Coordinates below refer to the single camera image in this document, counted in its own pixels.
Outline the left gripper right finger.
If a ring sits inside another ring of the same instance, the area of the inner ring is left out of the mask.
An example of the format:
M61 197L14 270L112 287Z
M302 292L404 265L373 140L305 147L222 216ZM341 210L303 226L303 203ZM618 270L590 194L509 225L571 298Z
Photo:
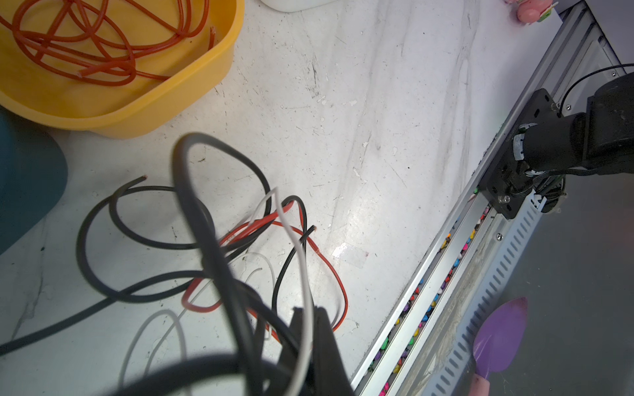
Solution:
M315 309L313 334L314 395L354 395L324 308Z

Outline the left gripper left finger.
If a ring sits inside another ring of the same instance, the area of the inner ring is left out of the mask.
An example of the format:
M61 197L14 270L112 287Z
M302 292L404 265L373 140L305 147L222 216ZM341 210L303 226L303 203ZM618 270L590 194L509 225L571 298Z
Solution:
M303 324L303 309L294 308L289 329L297 340L297 346L300 346L302 324ZM277 365L283 369L286 369L287 371L290 371L290 373L293 373L295 369L295 365L297 363L298 353L299 353L299 347L297 347L297 350L295 351L295 349L290 345L290 343L283 341L282 352L278 358ZM308 366L308 371L305 377L305 382L303 384L300 395L314 394L314 376L312 372L313 371L312 363L313 361L310 361L310 364Z

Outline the teal plastic tub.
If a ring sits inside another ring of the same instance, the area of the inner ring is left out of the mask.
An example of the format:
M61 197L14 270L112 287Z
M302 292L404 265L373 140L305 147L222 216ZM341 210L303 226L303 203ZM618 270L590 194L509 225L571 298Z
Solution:
M1 110L1 251L59 202L68 181L61 147L42 125Z

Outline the white plastic tub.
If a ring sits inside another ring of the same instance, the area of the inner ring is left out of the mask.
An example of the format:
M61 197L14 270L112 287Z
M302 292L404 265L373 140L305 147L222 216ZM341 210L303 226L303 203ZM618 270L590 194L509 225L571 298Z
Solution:
M296 13L318 8L334 0L262 0L262 3L281 13Z

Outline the purple object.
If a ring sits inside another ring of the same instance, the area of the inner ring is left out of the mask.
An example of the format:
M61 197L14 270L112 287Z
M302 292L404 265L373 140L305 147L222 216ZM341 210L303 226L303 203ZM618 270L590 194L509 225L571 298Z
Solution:
M480 327L473 344L475 374L469 396L489 395L492 372L506 370L516 356L528 320L528 299L518 297L500 305Z

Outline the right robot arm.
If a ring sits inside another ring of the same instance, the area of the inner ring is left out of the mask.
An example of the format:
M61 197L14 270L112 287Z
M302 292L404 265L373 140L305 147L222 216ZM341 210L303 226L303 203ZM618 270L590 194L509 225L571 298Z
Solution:
M607 82L584 112L531 126L513 137L513 159L529 175L633 173L633 74Z

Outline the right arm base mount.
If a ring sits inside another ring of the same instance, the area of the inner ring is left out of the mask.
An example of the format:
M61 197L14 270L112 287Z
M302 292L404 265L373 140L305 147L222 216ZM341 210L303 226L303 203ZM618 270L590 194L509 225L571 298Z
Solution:
M569 145L570 128L546 89L531 95L478 185L505 219L516 217L539 174L563 168L559 151Z

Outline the yellow plastic tub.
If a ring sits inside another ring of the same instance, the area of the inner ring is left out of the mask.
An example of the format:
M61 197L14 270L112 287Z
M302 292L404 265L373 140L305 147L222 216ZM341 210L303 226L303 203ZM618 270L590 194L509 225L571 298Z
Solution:
M4 1L1 104L62 130L145 135L229 73L242 1Z

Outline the aluminium front rail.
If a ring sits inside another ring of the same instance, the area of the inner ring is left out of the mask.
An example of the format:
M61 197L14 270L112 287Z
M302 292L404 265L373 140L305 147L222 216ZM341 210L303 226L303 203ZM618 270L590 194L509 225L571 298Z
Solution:
M612 65L614 52L584 1L563 23L500 127L467 189L353 377L358 395L452 395L474 371L472 345L495 309L542 217L546 200L523 199L507 219L481 180L518 121L568 113L578 77Z

